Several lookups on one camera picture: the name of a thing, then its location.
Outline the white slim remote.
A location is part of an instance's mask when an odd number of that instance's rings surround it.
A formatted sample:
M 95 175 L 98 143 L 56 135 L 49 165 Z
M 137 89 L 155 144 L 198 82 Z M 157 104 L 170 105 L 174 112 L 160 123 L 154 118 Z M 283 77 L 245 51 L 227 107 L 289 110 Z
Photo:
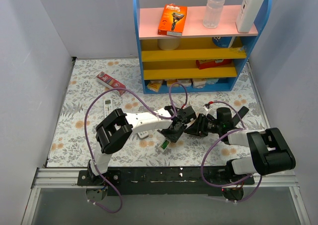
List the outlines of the white slim remote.
M 171 144 L 171 141 L 168 138 L 165 138 L 162 142 L 158 143 L 156 147 L 157 152 L 164 153 L 170 144 Z

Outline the black slim remote control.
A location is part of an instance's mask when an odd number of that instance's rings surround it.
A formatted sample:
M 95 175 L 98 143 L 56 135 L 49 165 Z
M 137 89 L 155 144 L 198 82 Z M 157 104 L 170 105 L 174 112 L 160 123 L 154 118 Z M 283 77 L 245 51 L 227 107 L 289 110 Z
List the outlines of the black slim remote control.
M 235 116 L 233 116 L 232 121 L 234 126 L 236 126 L 240 120 L 249 112 L 249 109 L 245 106 L 243 106 L 239 111 L 238 114 L 236 114 Z

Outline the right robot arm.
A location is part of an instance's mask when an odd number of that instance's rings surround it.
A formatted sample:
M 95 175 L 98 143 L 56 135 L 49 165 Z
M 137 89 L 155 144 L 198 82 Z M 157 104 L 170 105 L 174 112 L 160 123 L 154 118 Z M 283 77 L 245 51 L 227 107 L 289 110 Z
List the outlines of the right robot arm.
M 249 148 L 250 156 L 227 161 L 225 179 L 230 184 L 238 183 L 243 175 L 268 175 L 296 167 L 296 159 L 278 128 L 239 129 L 236 124 L 240 117 L 240 114 L 232 116 L 230 108 L 221 107 L 216 117 L 200 113 L 185 132 L 199 137 L 217 134 L 227 145 Z

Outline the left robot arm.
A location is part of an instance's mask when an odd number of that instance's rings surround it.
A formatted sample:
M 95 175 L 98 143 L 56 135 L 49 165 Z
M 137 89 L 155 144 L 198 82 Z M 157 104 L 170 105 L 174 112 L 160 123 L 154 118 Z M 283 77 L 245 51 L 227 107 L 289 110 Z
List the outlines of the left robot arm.
M 105 181 L 111 156 L 123 148 L 131 135 L 159 130 L 167 141 L 176 143 L 196 118 L 191 106 L 183 109 L 166 106 L 154 113 L 124 113 L 115 109 L 96 127 L 98 145 L 88 164 L 89 180 L 94 185 Z

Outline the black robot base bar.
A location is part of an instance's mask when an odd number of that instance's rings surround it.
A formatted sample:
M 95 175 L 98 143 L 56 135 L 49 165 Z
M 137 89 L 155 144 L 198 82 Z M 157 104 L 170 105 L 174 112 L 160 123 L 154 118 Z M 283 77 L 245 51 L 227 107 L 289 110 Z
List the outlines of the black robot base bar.
M 231 176 L 225 166 L 204 166 L 203 175 L 209 183 L 224 185 L 242 179 L 244 175 Z M 111 182 L 121 195 L 183 195 L 206 194 L 222 196 L 221 188 L 207 185 L 199 166 L 186 167 L 110 167 L 103 176 Z M 91 169 L 81 170 L 78 186 L 108 186 Z

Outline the green battery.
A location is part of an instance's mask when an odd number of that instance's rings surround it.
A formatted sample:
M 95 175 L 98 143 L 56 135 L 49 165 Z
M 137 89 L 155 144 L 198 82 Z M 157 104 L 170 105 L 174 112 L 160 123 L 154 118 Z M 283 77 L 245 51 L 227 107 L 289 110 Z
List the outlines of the green battery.
M 165 149 L 168 147 L 169 144 L 170 144 L 170 141 L 165 140 L 164 142 L 161 143 L 159 149 L 161 151 L 165 151 Z

